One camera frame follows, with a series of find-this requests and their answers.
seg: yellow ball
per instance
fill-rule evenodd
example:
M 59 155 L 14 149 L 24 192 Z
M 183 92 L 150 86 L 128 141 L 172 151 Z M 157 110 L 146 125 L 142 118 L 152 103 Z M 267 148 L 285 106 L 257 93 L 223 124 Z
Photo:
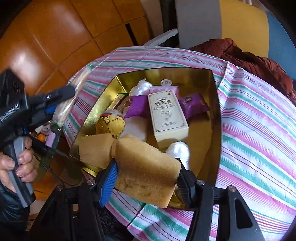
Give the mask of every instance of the yellow ball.
M 113 114 L 103 115 L 96 123 L 96 133 L 111 133 L 112 137 L 118 139 L 125 128 L 124 119 Z

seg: fingernail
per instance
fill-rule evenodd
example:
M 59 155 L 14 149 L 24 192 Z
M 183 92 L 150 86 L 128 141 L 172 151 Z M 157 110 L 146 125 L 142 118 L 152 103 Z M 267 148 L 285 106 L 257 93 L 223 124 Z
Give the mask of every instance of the fingernail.
M 7 163 L 7 166 L 10 167 L 10 168 L 14 168 L 15 167 L 15 162 L 13 160 L 9 161 Z
M 15 174 L 16 174 L 18 177 L 21 177 L 21 172 L 20 172 L 19 170 L 17 170 L 17 171 L 15 172 Z
M 24 163 L 24 161 L 25 161 L 25 158 L 24 158 L 24 156 L 19 156 L 19 162 L 20 162 L 21 164 L 23 164 L 23 163 Z
M 27 146 L 28 148 L 30 148 L 30 147 L 32 146 L 32 140 L 31 140 L 31 138 L 27 137 L 27 138 L 25 139 L 25 142 L 26 142 L 26 146 Z

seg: human hand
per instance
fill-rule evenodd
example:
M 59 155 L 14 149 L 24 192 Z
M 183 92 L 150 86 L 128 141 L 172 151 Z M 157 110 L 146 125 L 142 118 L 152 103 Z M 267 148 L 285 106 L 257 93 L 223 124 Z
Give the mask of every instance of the human hand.
M 37 177 L 37 171 L 34 169 L 32 140 L 29 137 L 25 139 L 26 149 L 19 155 L 20 166 L 16 170 L 16 175 L 21 178 L 24 183 L 30 183 Z M 0 181 L 8 189 L 16 193 L 16 190 L 8 176 L 8 170 L 13 170 L 15 162 L 7 155 L 0 154 Z

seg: purple snack package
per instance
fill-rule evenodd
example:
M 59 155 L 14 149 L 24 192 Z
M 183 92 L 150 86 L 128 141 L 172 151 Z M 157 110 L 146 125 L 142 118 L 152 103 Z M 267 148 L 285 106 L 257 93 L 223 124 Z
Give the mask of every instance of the purple snack package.
M 131 105 L 125 114 L 124 118 L 133 116 L 141 116 L 150 119 L 150 108 L 147 95 L 132 95 L 130 96 Z
M 180 98 L 178 101 L 186 119 L 210 110 L 199 93 Z

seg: table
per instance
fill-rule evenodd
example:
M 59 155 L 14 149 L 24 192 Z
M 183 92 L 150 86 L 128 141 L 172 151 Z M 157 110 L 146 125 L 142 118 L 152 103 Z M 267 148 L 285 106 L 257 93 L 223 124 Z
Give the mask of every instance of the table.
M 296 215 L 296 108 L 288 99 L 230 62 L 183 49 L 118 48 L 90 65 L 93 70 L 64 125 L 69 145 L 115 75 L 160 67 L 211 69 L 222 118 L 216 187 L 236 186 L 266 241 L 281 239 Z M 185 240 L 193 214 L 151 206 L 115 190 L 106 207 L 139 240 Z M 217 223 L 214 206 L 210 240 Z

